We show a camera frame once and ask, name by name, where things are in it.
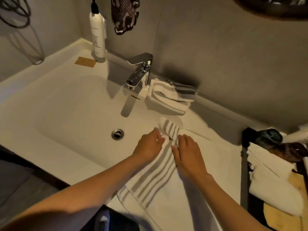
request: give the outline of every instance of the gray wall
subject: gray wall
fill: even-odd
[[[107,49],[152,53],[154,71],[284,130],[308,121],[308,23],[255,16],[233,0],[141,0],[137,25],[117,36],[110,0],[100,1]]]
[[[81,37],[74,0],[28,0],[28,3],[32,10],[31,26],[18,30],[0,21],[0,81]],[[0,14],[15,19],[15,15],[4,10]]]

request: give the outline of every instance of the soap dispenser bottle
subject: soap dispenser bottle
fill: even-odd
[[[91,25],[94,53],[98,58],[104,58],[106,56],[105,19],[99,13],[98,6],[95,0],[92,0],[91,4],[90,25]]]

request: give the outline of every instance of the faucet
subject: faucet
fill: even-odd
[[[146,88],[149,81],[149,75],[152,65],[153,55],[149,53],[139,54],[129,58],[127,62],[131,65],[140,64],[132,75],[127,79],[126,84],[130,90],[134,90],[142,81],[142,88]]]

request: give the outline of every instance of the hand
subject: hand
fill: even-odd
[[[207,174],[198,144],[187,135],[179,135],[179,149],[171,146],[175,164],[179,171],[191,180]]]
[[[152,130],[149,134],[143,135],[139,140],[133,155],[138,155],[144,160],[144,163],[149,164],[159,154],[165,142],[157,129]]]

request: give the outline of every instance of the person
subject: person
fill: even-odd
[[[206,171],[198,144],[186,135],[178,136],[178,139],[179,149],[172,146],[177,169],[202,192],[222,229],[267,230],[224,192]],[[156,158],[164,141],[157,129],[143,135],[131,156],[33,205],[0,231],[80,230],[116,190]]]

